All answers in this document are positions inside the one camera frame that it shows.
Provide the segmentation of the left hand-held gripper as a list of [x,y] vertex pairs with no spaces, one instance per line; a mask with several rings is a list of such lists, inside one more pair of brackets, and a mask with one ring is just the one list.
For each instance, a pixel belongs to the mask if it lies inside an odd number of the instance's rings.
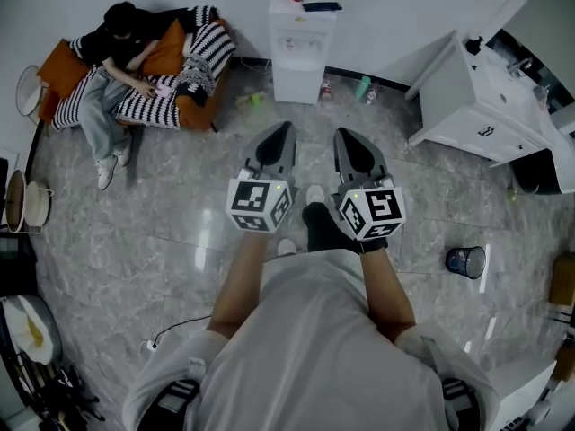
[[226,214],[242,231],[275,233],[294,204],[296,129],[283,121],[255,136],[228,184]]

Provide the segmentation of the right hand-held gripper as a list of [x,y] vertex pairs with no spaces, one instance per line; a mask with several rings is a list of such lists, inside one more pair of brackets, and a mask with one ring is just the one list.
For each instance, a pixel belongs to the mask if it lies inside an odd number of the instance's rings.
[[348,128],[335,131],[333,152],[341,183],[332,197],[344,232],[358,241],[392,235],[406,222],[406,212],[382,152]]

